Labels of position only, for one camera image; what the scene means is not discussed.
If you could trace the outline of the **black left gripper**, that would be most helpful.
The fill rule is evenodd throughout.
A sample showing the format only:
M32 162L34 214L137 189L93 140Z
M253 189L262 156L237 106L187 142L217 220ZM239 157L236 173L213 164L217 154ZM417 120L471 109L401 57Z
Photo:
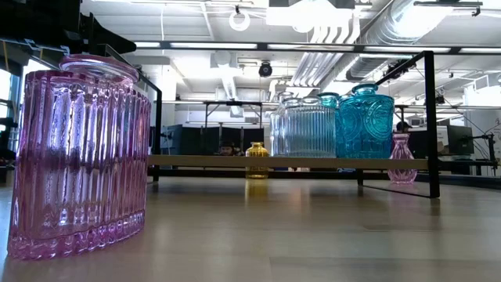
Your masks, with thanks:
M108 45L120 54L136 44L103 27L90 13L80 13L80 0L1 0L1 40L33 50L50 49L68 55L81 50L103 54Z

